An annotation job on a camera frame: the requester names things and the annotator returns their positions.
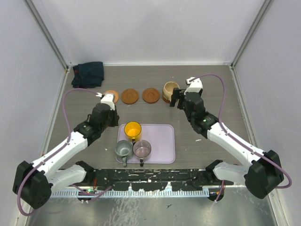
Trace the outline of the woven rattan coaster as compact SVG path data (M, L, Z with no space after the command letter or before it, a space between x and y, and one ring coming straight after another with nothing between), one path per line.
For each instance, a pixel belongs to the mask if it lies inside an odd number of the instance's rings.
M114 95L114 99L113 99L114 103L118 102L118 100L119 100L119 94L118 94L117 91L115 91L115 90L107 90L107 91L104 92L104 94L107 94L107 93Z

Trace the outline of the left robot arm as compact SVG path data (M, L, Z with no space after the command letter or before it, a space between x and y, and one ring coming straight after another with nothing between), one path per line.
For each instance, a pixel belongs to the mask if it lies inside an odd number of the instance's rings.
M36 210L48 201L52 193L65 187L76 183L92 185L95 172L87 163L78 161L68 169L60 168L98 140L107 127L116 127L118 120L114 103L99 103L62 143L32 163L21 162L13 184L18 207L21 208L21 201L25 201Z

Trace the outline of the beige ceramic mug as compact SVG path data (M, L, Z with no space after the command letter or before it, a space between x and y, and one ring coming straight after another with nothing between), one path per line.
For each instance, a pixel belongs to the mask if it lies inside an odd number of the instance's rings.
M169 81L163 86L163 97L167 101L171 101L174 88L179 88L179 85L174 81Z

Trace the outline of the purple glass mug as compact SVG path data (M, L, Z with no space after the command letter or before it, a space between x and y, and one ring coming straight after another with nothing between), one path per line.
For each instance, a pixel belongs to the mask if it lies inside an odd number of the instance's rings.
M141 167L143 167L144 163L150 158L151 151L151 145L146 140L139 140L134 144L133 153L136 159L139 160Z

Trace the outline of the brown wooden saucer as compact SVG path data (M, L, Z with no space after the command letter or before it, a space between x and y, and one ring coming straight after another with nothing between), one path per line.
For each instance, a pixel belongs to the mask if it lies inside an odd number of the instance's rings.
M138 101L139 93L135 89L126 89L121 94L121 100L123 103L131 105Z
M163 95L162 95L162 99L163 99L166 103L170 103L170 101L167 100Z
M160 93L155 88L147 88L143 91L142 97L146 103L153 104L160 99Z

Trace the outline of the lavender plastic tray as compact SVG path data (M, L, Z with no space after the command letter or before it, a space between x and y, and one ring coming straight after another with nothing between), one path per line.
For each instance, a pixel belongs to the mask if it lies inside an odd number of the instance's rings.
M145 164L171 164L175 161L174 128L169 124L142 124L141 138L151 145Z

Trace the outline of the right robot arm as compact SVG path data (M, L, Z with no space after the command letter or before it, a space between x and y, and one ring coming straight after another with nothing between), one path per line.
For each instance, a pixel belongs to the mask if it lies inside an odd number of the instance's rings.
M206 179L213 186L222 180L245 185L259 199L265 198L284 180L278 154L265 152L231 132L217 117L206 111L201 92L175 88L171 107L184 110L188 122L197 134L218 144L240 163L240 166L215 160L207 166Z

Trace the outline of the yellow glass mug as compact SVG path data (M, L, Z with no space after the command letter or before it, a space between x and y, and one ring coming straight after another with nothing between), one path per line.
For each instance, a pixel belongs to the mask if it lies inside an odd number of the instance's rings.
M142 126L136 121L131 121L125 125L124 132L131 142L136 143L141 139Z

